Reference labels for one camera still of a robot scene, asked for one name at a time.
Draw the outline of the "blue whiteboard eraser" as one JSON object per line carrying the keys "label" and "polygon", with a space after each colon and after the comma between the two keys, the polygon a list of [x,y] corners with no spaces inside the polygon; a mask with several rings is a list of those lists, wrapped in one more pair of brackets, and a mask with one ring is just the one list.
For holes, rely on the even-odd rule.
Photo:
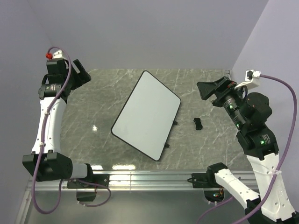
{"label": "blue whiteboard eraser", "polygon": [[201,123],[201,119],[200,118],[194,118],[193,121],[195,123],[195,129],[196,130],[202,130],[203,126],[202,126],[202,123]]}

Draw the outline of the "white whiteboard black frame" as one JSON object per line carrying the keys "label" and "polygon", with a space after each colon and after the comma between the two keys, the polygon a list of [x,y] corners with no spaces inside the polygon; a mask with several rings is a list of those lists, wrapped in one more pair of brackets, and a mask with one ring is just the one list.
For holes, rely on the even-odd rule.
{"label": "white whiteboard black frame", "polygon": [[111,127],[111,134],[154,161],[161,158],[181,99],[143,71]]}

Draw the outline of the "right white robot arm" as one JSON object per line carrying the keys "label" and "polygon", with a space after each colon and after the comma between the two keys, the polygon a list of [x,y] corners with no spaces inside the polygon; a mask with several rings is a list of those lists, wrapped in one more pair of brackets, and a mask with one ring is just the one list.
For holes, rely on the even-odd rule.
{"label": "right white robot arm", "polygon": [[272,114],[269,99],[249,92],[260,84],[262,74],[249,70],[238,84],[228,77],[214,82],[198,82],[203,100],[215,95],[215,107],[223,107],[237,128],[237,140],[251,164],[258,191],[243,184],[223,163],[207,168],[203,178],[193,175],[194,185],[226,189],[244,208],[244,220],[251,224],[296,224],[299,214],[291,205],[281,174],[285,156],[279,155],[274,133],[266,120]]}

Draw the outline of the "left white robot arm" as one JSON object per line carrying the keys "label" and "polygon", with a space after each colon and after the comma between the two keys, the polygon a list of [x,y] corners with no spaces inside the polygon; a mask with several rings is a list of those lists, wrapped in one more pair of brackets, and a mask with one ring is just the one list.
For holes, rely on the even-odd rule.
{"label": "left white robot arm", "polygon": [[38,182],[78,178],[79,184],[88,188],[94,184],[95,178],[90,164],[74,163],[61,153],[60,147],[61,124],[68,96],[71,91],[91,81],[81,62],[76,59],[73,63],[67,86],[55,100],[67,78],[68,62],[62,58],[47,61],[48,73],[38,90],[41,106],[38,133],[31,154],[23,156],[22,164]]}

